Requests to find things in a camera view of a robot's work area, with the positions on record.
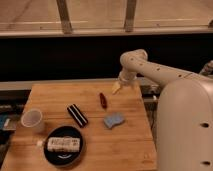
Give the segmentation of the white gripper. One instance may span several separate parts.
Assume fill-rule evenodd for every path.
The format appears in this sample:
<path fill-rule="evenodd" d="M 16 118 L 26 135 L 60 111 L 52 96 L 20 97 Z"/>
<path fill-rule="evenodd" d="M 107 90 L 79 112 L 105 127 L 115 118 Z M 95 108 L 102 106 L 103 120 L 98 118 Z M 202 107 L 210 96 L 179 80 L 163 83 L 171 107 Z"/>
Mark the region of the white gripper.
<path fill-rule="evenodd" d="M 112 93 L 116 94 L 120 89 L 121 85 L 130 85 L 136 79 L 136 73 L 130 72 L 126 69 L 122 69 L 118 76 L 118 82 L 116 82 L 112 87 Z"/>

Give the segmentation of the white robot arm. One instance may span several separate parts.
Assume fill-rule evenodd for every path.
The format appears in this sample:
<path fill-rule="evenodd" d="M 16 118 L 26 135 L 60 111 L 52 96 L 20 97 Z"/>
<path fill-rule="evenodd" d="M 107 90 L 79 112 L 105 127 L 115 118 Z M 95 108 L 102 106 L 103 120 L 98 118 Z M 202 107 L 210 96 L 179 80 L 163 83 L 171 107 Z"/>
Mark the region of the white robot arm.
<path fill-rule="evenodd" d="M 161 88 L 157 105 L 157 171 L 213 171 L 213 79 L 150 62 L 143 49 L 120 57 L 113 91 L 141 74 Z"/>

